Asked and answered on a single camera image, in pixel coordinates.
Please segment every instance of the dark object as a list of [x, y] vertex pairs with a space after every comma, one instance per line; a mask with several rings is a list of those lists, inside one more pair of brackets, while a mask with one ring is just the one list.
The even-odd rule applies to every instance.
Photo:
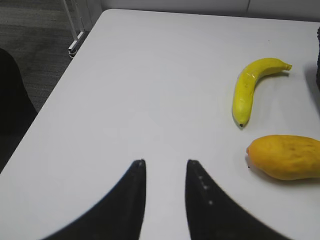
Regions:
[[77, 54], [77, 49], [69, 50], [68, 52], [69, 52], [69, 57], [73, 59]]
[[18, 65], [0, 48], [0, 172], [36, 116]]
[[192, 240], [288, 240], [231, 200], [196, 160], [186, 167], [185, 207]]
[[45, 240], [138, 240], [146, 205], [146, 163], [136, 160], [87, 213]]
[[320, 89], [320, 27], [318, 29], [317, 34], [318, 34], [318, 40], [319, 40], [319, 55], [318, 55], [318, 61], [317, 61], [318, 69], [316, 71], [316, 84]]

